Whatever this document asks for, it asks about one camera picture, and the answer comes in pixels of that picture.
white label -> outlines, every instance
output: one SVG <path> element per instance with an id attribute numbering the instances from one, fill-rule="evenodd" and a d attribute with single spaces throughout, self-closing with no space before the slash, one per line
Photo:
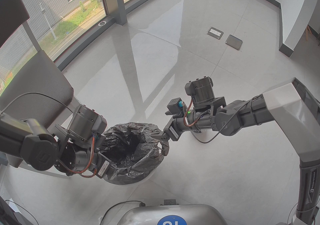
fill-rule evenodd
<path id="1" fill-rule="evenodd" d="M 176 138 L 179 138 L 179 135 L 176 133 L 176 131 L 174 130 L 174 128 L 172 126 L 169 127 L 169 130 L 174 134 L 174 136 Z"/>
<path id="2" fill-rule="evenodd" d="M 106 160 L 104 161 L 100 171 L 98 172 L 98 175 L 101 177 L 103 175 L 103 173 L 106 171 L 106 168 L 108 167 L 110 163 Z"/>
<path id="3" fill-rule="evenodd" d="M 217 36 L 220 36 L 221 35 L 221 33 L 220 32 L 218 32 L 218 31 L 216 31 L 216 30 L 214 30 L 214 29 L 210 29 L 210 31 L 209 31 L 210 33 L 213 33 L 213 34 L 215 34 L 215 35 L 217 35 Z"/>

trash can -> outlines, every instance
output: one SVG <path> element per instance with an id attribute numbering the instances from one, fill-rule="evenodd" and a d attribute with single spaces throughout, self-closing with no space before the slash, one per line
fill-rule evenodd
<path id="1" fill-rule="evenodd" d="M 117 185 L 127 185 L 146 178 L 169 152 L 169 143 L 151 137 L 160 131 L 151 123 L 118 124 L 103 134 L 106 141 L 100 147 L 103 155 L 117 166 L 103 179 Z"/>

gray chair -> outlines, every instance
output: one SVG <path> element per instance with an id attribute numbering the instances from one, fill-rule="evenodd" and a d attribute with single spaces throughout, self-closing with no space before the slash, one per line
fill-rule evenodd
<path id="1" fill-rule="evenodd" d="M 39 46 L 27 23 L 29 14 L 22 0 L 0 0 L 0 18 L 6 18 L 0 19 L 0 47 L 19 26 L 23 25 L 37 50 L 37 53 L 20 69 L 0 95 L 0 110 L 15 97 L 26 92 L 46 94 L 68 106 L 73 99 L 74 90 Z M 16 119 L 35 118 L 49 128 L 65 109 L 60 103 L 45 96 L 29 94 L 16 100 L 6 113 Z M 9 155 L 7 157 L 10 165 L 14 167 L 18 167 L 22 162 L 20 158 Z"/>

blue circular logo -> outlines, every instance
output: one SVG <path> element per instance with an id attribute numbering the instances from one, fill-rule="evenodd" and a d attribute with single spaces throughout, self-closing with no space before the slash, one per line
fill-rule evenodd
<path id="1" fill-rule="evenodd" d="M 158 225 L 186 225 L 186 221 L 177 215 L 168 215 L 159 220 Z"/>

tile floor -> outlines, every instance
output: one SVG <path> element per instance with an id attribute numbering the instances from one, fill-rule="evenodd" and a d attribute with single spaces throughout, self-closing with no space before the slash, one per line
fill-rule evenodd
<path id="1" fill-rule="evenodd" d="M 320 98 L 320 47 L 302 35 L 289 59 L 278 51 L 278 10 L 264 0 L 149 0 L 91 43 L 64 70 L 80 102 L 104 115 L 108 125 L 148 122 L 163 128 L 170 99 L 189 101 L 184 85 L 211 76 L 216 96 L 247 100 L 297 77 Z M 211 27 L 221 40 L 206 35 Z M 241 49 L 225 44 L 229 34 Z M 213 135 L 206 131 L 204 140 Z M 138 187 L 98 178 L 53 178 L 10 167 L 4 184 L 40 224 L 98 224 L 113 204 L 127 199 L 159 205 L 205 203 L 229 225 L 286 222 L 297 202 L 298 156 L 275 122 L 218 136 L 207 145 L 190 133 L 170 142 L 169 155 Z M 114 208 L 114 225 L 135 203 Z"/>

